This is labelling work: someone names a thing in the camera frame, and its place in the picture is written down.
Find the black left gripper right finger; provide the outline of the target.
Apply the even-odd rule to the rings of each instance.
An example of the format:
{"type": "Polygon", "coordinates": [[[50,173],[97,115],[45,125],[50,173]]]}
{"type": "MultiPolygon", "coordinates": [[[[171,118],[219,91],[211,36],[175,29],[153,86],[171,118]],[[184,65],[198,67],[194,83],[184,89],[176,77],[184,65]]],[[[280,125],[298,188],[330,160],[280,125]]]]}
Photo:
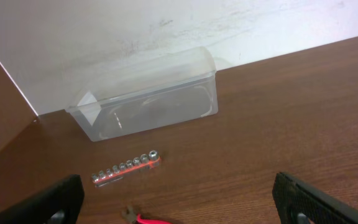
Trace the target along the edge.
{"type": "Polygon", "coordinates": [[[284,172],[276,174],[272,196],[282,224],[358,224],[358,210],[284,172]]]}

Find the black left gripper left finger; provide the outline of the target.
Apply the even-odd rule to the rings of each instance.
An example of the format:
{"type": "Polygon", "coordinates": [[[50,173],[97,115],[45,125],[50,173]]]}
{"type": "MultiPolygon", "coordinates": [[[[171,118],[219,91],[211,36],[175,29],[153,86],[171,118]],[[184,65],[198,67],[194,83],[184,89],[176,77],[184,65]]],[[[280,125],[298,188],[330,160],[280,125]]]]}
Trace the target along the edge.
{"type": "Polygon", "coordinates": [[[75,224],[85,198],[81,177],[72,174],[0,212],[0,224],[75,224]]]}

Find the red handled cutting pliers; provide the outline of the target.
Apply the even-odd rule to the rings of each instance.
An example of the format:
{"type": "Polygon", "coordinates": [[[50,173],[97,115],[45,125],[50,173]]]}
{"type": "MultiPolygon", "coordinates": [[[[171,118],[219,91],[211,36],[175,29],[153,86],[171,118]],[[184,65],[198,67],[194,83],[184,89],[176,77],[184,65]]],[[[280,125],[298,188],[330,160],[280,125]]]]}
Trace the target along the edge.
{"type": "Polygon", "coordinates": [[[121,216],[129,224],[171,224],[163,220],[153,220],[143,218],[140,213],[136,213],[132,206],[127,206],[125,210],[121,212],[121,216]]]}

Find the clear plastic container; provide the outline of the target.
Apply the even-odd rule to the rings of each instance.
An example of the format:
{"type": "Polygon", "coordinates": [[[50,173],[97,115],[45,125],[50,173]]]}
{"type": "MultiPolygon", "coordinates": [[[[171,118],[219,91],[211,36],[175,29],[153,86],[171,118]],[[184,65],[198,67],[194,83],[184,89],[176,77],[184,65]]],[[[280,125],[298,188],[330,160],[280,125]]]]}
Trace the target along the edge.
{"type": "Polygon", "coordinates": [[[92,78],[65,111],[93,142],[218,112],[216,66],[204,47],[92,78]]]}

